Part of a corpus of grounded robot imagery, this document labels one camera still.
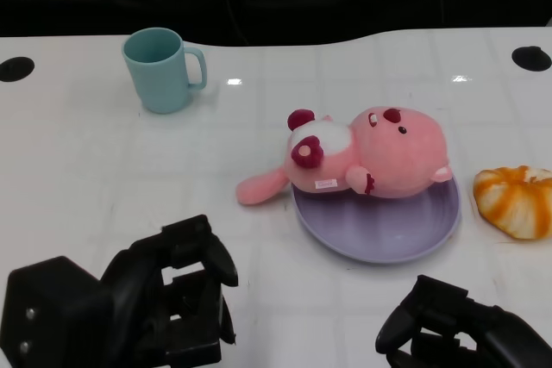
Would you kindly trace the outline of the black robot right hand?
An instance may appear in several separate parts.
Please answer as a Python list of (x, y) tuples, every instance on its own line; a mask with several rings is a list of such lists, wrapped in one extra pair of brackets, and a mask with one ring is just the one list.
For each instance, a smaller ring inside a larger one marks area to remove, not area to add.
[(391, 367), (550, 367), (551, 346), (521, 317), (424, 275), (375, 341)]

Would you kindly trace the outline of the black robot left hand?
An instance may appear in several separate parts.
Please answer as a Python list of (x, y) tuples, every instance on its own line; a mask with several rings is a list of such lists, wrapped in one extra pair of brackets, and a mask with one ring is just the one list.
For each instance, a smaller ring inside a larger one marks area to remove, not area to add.
[(235, 342), (238, 273), (205, 215), (134, 242), (93, 277), (59, 256), (10, 273), (1, 348), (13, 367), (198, 367)]

